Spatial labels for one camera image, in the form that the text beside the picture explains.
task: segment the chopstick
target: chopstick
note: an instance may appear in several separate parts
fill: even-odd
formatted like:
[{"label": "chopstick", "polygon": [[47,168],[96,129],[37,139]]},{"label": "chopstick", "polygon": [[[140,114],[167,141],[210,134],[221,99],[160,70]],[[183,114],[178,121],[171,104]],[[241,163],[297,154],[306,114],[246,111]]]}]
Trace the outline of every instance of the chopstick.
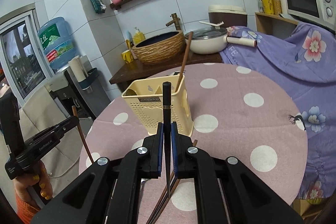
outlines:
[{"label": "chopstick", "polygon": [[[78,113],[77,113],[77,109],[76,109],[76,106],[72,106],[72,112],[73,112],[73,115],[76,116],[78,118]],[[92,158],[92,155],[90,153],[90,150],[89,150],[89,147],[87,146],[87,143],[85,141],[85,137],[84,137],[84,134],[83,134],[83,131],[82,131],[82,128],[81,128],[81,125],[80,123],[78,124],[77,126],[77,129],[79,131],[79,136],[81,136],[81,139],[82,139],[82,143],[84,145],[84,148],[86,150],[86,153],[87,155],[89,156],[90,160],[91,160],[91,163],[93,164],[94,163],[94,160]]]},{"label": "chopstick", "polygon": [[189,54],[189,50],[190,50],[190,44],[191,44],[191,40],[193,39],[193,35],[194,35],[194,32],[190,32],[190,34],[189,34],[189,38],[188,38],[188,42],[187,42],[187,47],[186,47],[186,49],[185,49],[184,56],[183,56],[183,61],[182,61],[182,67],[181,67],[180,77],[178,78],[178,82],[177,82],[177,85],[176,85],[175,92],[178,91],[179,86],[180,86],[180,83],[181,83],[181,81],[182,81],[183,71],[184,71],[185,64],[187,63],[188,54]]},{"label": "chopstick", "polygon": [[[196,145],[197,145],[197,140],[194,140],[193,146],[196,146]],[[180,179],[178,179],[176,177],[174,177],[174,179],[172,181],[173,177],[174,177],[174,171],[172,171],[171,174],[170,174],[170,181],[171,181],[170,197],[175,192],[175,189],[177,188],[177,186],[180,182]],[[162,192],[158,202],[156,203],[156,205],[154,207],[154,210],[152,211],[152,213],[151,213],[149,219],[147,220],[146,224],[154,224],[158,220],[158,218],[162,214],[163,210],[167,206],[169,200],[170,200],[170,198],[167,198],[167,186],[165,186],[165,188],[163,189],[163,192]]]}]

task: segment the bronze bamboo faucet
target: bronze bamboo faucet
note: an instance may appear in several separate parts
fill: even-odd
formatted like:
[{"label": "bronze bamboo faucet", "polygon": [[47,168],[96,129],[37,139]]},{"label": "bronze bamboo faucet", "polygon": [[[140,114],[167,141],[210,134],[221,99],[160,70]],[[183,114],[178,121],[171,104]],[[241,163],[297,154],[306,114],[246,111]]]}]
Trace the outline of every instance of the bronze bamboo faucet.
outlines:
[{"label": "bronze bamboo faucet", "polygon": [[173,18],[173,20],[169,21],[166,26],[169,27],[170,25],[172,25],[173,23],[175,24],[175,28],[177,31],[181,31],[181,25],[180,25],[180,18],[177,17],[177,14],[171,14],[171,17]]}]

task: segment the pink polka dot tablecloth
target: pink polka dot tablecloth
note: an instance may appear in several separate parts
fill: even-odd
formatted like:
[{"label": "pink polka dot tablecloth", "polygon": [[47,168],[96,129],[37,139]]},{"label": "pink polka dot tablecloth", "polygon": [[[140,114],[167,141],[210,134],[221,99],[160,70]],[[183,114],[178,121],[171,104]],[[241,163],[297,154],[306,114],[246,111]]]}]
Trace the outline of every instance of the pink polka dot tablecloth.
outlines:
[{"label": "pink polka dot tablecloth", "polygon": [[[180,68],[155,76],[171,75]],[[269,78],[244,67],[195,64],[185,67],[194,131],[192,140],[211,156],[235,156],[288,204],[295,199],[305,172],[307,134],[288,115],[299,112],[286,92]],[[96,160],[118,159],[140,147],[148,132],[123,98],[115,99],[95,120],[86,137]],[[82,149],[79,172],[91,164]],[[162,177],[143,184],[139,224],[145,224],[166,183]],[[197,223],[193,179],[181,180],[157,221]]]}]

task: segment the soap dispenser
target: soap dispenser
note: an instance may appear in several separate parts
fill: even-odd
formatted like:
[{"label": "soap dispenser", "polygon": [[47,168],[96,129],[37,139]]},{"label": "soap dispenser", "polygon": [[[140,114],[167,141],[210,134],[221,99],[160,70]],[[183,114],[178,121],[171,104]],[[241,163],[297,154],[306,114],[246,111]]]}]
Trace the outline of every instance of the soap dispenser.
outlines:
[{"label": "soap dispenser", "polygon": [[146,38],[145,35],[139,31],[138,27],[135,27],[134,29],[135,29],[135,35],[133,36],[133,42],[134,45],[137,45],[140,42],[144,41]]}]

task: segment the lid handle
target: lid handle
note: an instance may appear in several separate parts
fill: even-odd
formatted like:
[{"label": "lid handle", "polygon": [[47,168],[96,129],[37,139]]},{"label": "lid handle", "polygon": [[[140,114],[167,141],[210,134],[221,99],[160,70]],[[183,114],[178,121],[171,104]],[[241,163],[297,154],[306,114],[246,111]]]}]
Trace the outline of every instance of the lid handle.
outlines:
[{"label": "lid handle", "polygon": [[221,25],[224,24],[224,22],[220,22],[218,24],[214,24],[214,23],[210,23],[210,22],[205,22],[205,21],[199,21],[199,23],[202,23],[202,24],[206,24],[206,25],[210,25],[210,26],[213,26],[215,27],[216,29],[220,29],[221,28]]}]

